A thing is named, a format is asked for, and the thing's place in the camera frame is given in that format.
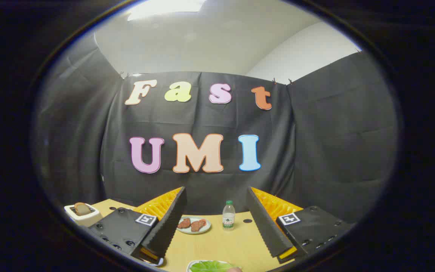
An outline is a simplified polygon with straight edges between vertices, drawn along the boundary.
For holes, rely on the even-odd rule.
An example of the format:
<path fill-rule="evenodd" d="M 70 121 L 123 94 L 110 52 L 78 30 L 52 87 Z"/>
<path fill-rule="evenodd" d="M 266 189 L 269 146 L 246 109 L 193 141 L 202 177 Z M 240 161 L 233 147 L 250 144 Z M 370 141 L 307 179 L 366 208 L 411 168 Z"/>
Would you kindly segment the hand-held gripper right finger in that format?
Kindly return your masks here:
<path fill-rule="evenodd" d="M 304 260 L 353 227 L 317 206 L 301 208 L 254 187 L 247 188 L 246 205 L 269 253 L 279 263 Z"/>

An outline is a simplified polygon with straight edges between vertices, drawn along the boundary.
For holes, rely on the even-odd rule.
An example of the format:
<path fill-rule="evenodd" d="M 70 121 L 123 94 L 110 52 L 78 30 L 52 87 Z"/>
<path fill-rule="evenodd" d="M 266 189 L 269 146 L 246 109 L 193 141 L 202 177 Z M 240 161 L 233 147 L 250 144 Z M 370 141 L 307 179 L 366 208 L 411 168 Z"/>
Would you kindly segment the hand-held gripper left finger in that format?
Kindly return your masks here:
<path fill-rule="evenodd" d="M 137 208 L 116 208 L 88 230 L 116 250 L 158 264 L 170 246 L 187 200 L 186 188 L 179 187 Z"/>

